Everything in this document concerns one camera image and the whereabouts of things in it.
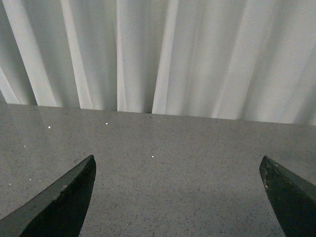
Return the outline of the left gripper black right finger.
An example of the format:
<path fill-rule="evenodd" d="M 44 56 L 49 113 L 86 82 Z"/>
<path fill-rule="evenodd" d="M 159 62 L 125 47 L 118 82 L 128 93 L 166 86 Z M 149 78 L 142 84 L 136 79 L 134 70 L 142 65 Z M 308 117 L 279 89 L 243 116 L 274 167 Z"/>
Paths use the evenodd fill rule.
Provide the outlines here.
<path fill-rule="evenodd" d="M 260 176 L 276 218 L 287 237 L 316 235 L 316 186 L 264 156 Z"/>

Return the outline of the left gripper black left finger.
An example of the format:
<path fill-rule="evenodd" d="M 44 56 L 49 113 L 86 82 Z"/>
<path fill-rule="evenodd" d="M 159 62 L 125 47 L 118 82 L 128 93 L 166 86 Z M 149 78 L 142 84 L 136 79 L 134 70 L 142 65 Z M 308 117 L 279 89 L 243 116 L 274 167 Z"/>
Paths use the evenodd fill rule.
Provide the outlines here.
<path fill-rule="evenodd" d="M 96 176 L 92 155 L 0 221 L 2 237 L 77 237 Z"/>

